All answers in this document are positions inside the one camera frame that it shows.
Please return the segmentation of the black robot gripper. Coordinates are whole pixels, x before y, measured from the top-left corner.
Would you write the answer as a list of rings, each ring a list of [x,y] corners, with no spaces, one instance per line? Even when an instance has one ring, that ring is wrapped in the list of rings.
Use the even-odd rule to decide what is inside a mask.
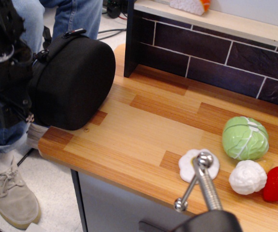
[[[9,128],[34,122],[27,84],[31,79],[32,51],[21,40],[24,18],[12,1],[0,0],[0,124]]]

